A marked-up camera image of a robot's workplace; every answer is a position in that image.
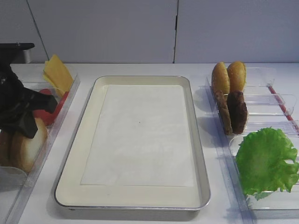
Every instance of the gray wall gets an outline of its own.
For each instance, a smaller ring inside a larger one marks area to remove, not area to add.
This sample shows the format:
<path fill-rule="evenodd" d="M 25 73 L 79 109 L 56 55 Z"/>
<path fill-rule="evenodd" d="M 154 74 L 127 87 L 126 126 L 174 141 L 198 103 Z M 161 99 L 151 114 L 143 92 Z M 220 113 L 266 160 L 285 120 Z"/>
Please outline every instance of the gray wall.
<path fill-rule="evenodd" d="M 47 60 L 25 0 L 0 0 L 0 43 L 33 42 L 31 59 Z"/>
<path fill-rule="evenodd" d="M 29 0 L 50 55 L 74 63 L 171 63 L 176 0 Z"/>
<path fill-rule="evenodd" d="M 299 62 L 299 0 L 28 0 L 46 50 L 73 63 Z M 0 0 L 0 42 L 34 42 L 25 0 Z"/>
<path fill-rule="evenodd" d="M 176 63 L 299 62 L 299 0 L 180 0 Z"/>

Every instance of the burger patty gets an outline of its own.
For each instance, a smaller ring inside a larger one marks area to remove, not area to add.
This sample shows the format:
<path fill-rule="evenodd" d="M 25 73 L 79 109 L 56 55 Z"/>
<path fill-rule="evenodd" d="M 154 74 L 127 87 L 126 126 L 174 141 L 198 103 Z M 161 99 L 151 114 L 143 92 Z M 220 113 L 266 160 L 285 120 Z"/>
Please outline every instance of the burger patty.
<path fill-rule="evenodd" d="M 241 134 L 245 128 L 248 115 L 243 93 L 241 91 L 229 93 L 227 106 L 233 133 Z"/>
<path fill-rule="evenodd" d="M 216 98 L 219 114 L 223 123 L 224 133 L 226 135 L 230 135 L 232 134 L 233 129 L 231 126 L 231 120 L 230 120 L 230 115 L 228 112 L 228 106 L 226 104 L 226 100 L 221 90 L 217 90 L 214 95 Z"/>

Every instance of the tomato slice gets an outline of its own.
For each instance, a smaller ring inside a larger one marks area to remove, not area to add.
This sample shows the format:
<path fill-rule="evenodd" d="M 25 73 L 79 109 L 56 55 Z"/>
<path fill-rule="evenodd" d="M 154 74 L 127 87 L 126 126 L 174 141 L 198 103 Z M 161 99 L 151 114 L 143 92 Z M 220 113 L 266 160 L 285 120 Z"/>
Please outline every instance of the tomato slice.
<path fill-rule="evenodd" d="M 51 91 L 49 89 L 40 90 L 40 93 L 51 95 Z M 61 108 L 63 107 L 68 95 L 69 92 L 64 93 L 63 97 L 61 98 L 59 104 L 57 105 L 55 111 L 52 114 L 46 112 L 45 110 L 35 110 L 33 111 L 34 117 L 42 119 L 46 126 L 53 124 L 59 112 L 61 111 Z"/>

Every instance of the white countertop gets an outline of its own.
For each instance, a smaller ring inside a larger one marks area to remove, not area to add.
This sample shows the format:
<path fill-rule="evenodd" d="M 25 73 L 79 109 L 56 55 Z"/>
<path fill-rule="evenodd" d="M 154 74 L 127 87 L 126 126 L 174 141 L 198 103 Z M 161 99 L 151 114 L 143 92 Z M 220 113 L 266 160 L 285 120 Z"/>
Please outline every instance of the white countertop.
<path fill-rule="evenodd" d="M 201 210 L 199 215 L 189 223 L 200 224 L 242 224 L 241 215 L 232 189 L 225 186 L 228 174 L 222 174 L 220 160 L 215 145 L 217 141 L 216 126 L 211 116 L 211 109 L 206 92 L 201 86 L 211 74 L 214 64 L 73 64 L 80 77 L 80 86 L 58 136 L 50 151 L 47 161 L 36 182 L 30 199 L 25 207 L 20 224 L 99 224 L 99 223 L 131 223 L 132 221 L 115 220 L 71 220 L 62 216 L 53 199 L 53 192 L 58 178 L 58 171 L 63 163 L 73 130 L 80 117 L 86 97 L 96 78 L 110 75 L 167 75 L 184 76 L 190 80 L 198 118 L 199 134 L 203 146 L 206 168 L 211 188 L 211 201 Z M 299 98 L 299 64 L 247 64 L 247 67 L 272 67 L 277 70 L 274 89 L 277 93 L 293 94 Z M 299 119 L 299 105 L 294 108 L 294 119 Z M 255 223 L 298 223 L 290 220 L 256 220 Z"/>

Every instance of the yellow cheese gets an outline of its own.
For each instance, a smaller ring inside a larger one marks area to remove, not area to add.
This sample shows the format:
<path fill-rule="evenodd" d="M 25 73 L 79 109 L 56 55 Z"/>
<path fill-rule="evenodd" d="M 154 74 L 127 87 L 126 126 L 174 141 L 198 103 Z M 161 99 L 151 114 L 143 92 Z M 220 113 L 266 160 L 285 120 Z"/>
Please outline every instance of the yellow cheese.
<path fill-rule="evenodd" d="M 57 93 L 60 97 L 70 90 L 73 83 L 68 69 L 57 55 L 53 55 L 49 61 L 45 61 L 43 77 L 53 87 L 58 88 Z"/>

